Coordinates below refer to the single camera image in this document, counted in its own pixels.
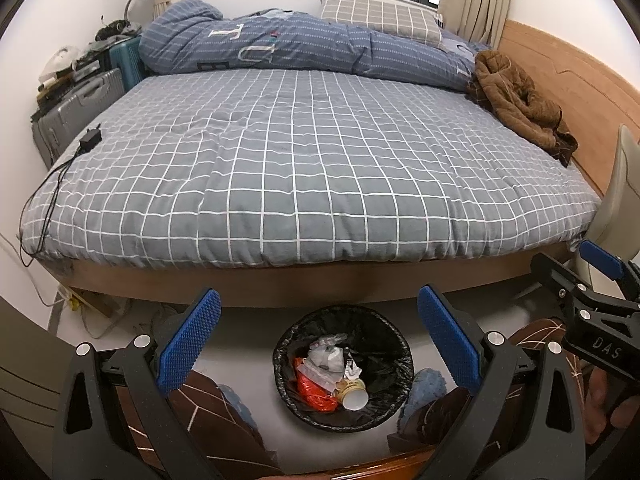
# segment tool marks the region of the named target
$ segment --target human hand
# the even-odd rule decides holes
[[[587,397],[584,400],[584,440],[587,444],[595,444],[607,427],[607,413],[604,403],[609,391],[609,378],[600,368],[594,368],[589,379]],[[640,396],[629,397],[611,414],[611,425],[614,428],[627,428],[640,408]]]

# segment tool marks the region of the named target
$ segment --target black charging cable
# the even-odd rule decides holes
[[[56,202],[58,201],[60,188],[62,187],[63,180],[65,179],[66,174],[69,171],[69,168],[71,168],[71,165],[76,160],[76,158],[78,158],[80,155],[84,155],[85,153],[89,153],[92,149],[94,149],[95,146],[97,146],[97,144],[101,140],[102,140],[102,132],[100,130],[100,124],[98,124],[95,128],[92,128],[91,130],[87,129],[87,132],[80,139],[80,145],[78,146],[78,149],[71,156],[71,158],[69,160],[66,160],[62,164],[59,164],[53,170],[51,170],[47,175],[47,177],[42,182],[42,184],[38,186],[36,191],[33,192],[33,194],[27,199],[27,202],[24,203],[24,206],[22,206],[22,211],[20,212],[20,230],[18,231],[19,240],[20,240],[19,256],[20,256],[20,261],[25,267],[29,267],[33,263],[34,259],[36,259],[36,256],[38,256],[40,253],[42,253],[42,251],[44,251],[44,244],[47,238],[47,234],[49,233],[49,226],[53,218],[53,211],[56,207]],[[55,174],[58,174],[58,177],[56,180],[56,187],[53,190],[53,193],[51,195],[51,200],[49,201],[49,205],[47,206],[47,212],[45,213],[44,220],[42,221],[42,229],[40,230],[40,236],[38,237],[38,244],[36,245],[35,250],[28,251],[24,247],[24,231],[22,228],[22,218],[24,217],[24,212],[31,205],[31,202],[33,201],[37,193]],[[30,257],[30,260],[25,261],[22,254],[26,254],[28,257]]]

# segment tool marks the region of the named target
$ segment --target screw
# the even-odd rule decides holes
[[[91,345],[89,345],[89,343],[82,343],[76,347],[76,354],[87,355],[89,350],[91,350]]]
[[[552,341],[547,346],[549,347],[549,350],[551,350],[554,354],[559,354],[562,351],[562,347],[555,341]]]
[[[492,345],[500,346],[504,343],[504,336],[500,332],[489,332],[486,338]]]
[[[139,335],[137,338],[133,340],[133,344],[137,348],[144,348],[145,346],[148,346],[149,343],[151,343],[151,338],[146,334]]]

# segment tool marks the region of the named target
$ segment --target brown jacket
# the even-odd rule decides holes
[[[468,94],[510,130],[569,165],[578,142],[562,120],[562,109],[536,90],[533,79],[509,56],[480,52]]]

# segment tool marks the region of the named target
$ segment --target pillow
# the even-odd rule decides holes
[[[453,32],[449,32],[446,29],[442,29],[442,43],[440,46],[444,52],[450,52],[452,54],[458,54],[464,57],[471,63],[476,63],[476,54],[483,50],[491,50],[491,47],[484,43],[476,43],[475,41],[463,40],[459,36],[456,36]]]
[[[364,25],[392,36],[442,50],[442,33],[434,14],[419,6],[380,0],[321,0],[320,18],[329,23]]]

